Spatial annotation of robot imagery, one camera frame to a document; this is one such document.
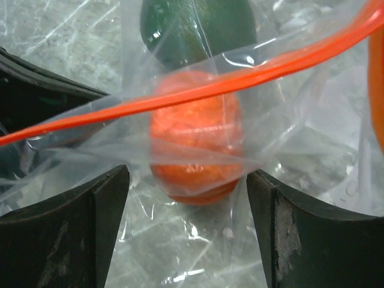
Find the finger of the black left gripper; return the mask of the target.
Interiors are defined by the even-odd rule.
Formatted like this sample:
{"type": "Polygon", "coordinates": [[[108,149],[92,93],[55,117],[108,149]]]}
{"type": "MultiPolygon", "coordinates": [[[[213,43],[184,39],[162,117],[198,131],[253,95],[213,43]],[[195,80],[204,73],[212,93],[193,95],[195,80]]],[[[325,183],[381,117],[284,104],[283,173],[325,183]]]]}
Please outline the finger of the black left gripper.
{"type": "MultiPolygon", "coordinates": [[[[106,95],[106,92],[45,70],[1,49],[2,136],[106,95]]],[[[1,179],[18,180],[33,173],[34,169],[57,166],[61,161],[54,156],[55,148],[76,148],[103,127],[102,123],[96,123],[2,146],[1,179]]]]}

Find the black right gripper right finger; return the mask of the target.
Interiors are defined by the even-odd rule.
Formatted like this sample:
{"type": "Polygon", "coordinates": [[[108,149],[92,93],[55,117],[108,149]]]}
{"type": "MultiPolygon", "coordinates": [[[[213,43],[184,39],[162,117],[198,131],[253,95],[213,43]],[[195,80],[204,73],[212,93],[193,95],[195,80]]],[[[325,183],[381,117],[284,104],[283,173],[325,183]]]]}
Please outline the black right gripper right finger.
{"type": "Polygon", "coordinates": [[[327,204],[262,170],[247,192],[268,287],[382,287],[383,218],[327,204]]]}

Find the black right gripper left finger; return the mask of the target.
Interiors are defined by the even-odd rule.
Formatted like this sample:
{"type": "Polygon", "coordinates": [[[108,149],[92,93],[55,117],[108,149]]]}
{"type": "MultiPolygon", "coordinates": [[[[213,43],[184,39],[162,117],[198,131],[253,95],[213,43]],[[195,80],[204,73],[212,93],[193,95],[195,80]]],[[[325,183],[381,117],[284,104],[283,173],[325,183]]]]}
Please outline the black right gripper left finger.
{"type": "Polygon", "coordinates": [[[125,165],[1,217],[2,287],[104,287],[130,186],[125,165]]]}

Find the fake red orange tomato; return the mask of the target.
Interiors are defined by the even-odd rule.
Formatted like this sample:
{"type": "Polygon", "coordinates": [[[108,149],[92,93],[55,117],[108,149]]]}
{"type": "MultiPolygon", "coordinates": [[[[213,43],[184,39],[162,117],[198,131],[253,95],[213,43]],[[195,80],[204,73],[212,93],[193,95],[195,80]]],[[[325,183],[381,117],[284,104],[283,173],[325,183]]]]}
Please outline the fake red orange tomato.
{"type": "Polygon", "coordinates": [[[154,156],[181,164],[152,164],[173,200],[208,205],[228,196],[243,172],[241,109],[234,93],[154,110],[149,117],[154,156]]]}

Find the clear red-zip bag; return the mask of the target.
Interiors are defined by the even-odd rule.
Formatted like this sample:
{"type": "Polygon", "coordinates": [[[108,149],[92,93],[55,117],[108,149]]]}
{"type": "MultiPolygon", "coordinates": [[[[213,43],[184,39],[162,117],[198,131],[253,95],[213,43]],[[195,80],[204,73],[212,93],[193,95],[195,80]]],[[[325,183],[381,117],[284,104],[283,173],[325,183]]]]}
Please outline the clear red-zip bag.
{"type": "Polygon", "coordinates": [[[122,25],[114,95],[1,50],[1,286],[382,287],[383,2],[122,25]]]}

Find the fake dark green avocado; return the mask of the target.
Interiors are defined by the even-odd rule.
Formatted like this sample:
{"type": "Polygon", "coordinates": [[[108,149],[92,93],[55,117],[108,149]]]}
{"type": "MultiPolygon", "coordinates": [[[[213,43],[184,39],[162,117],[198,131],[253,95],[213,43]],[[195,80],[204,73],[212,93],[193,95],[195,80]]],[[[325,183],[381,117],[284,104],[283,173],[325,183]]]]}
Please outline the fake dark green avocado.
{"type": "Polygon", "coordinates": [[[257,42],[249,1],[143,1],[140,34],[169,71],[257,42]]]}

